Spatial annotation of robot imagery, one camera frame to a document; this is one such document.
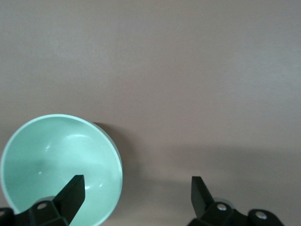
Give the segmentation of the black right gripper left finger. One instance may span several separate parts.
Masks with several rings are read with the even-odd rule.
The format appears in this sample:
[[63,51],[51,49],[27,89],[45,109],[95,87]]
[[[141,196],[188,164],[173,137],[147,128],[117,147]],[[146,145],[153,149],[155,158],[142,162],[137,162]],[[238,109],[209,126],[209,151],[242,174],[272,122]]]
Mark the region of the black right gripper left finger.
[[75,175],[52,200],[37,202],[19,214],[0,208],[0,226],[69,226],[84,200],[84,176]]

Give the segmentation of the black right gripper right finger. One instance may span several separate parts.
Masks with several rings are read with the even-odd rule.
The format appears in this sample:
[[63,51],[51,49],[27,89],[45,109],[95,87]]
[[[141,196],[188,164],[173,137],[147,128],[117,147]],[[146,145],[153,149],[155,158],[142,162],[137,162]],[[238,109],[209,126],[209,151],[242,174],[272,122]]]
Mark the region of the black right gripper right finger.
[[252,209],[244,215],[221,201],[215,201],[202,177],[191,178],[191,203],[196,214],[188,226],[285,226],[272,212]]

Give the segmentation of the pale green bowl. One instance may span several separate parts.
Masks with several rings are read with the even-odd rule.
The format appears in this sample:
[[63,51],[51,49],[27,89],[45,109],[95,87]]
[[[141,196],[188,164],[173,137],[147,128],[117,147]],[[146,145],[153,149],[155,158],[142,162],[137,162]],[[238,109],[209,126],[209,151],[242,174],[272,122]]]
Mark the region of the pale green bowl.
[[83,175],[85,200],[70,226],[100,226],[122,191],[122,161],[113,140],[96,124],[65,114],[20,127],[4,148],[0,171],[4,196],[17,213]]

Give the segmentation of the brown table cover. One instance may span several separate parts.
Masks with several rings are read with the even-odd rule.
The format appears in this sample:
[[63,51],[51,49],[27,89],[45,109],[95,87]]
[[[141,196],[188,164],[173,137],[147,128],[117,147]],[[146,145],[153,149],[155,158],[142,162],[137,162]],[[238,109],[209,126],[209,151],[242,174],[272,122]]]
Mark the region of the brown table cover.
[[105,130],[102,226],[185,226],[191,177],[301,226],[301,0],[0,0],[0,157],[33,118]]

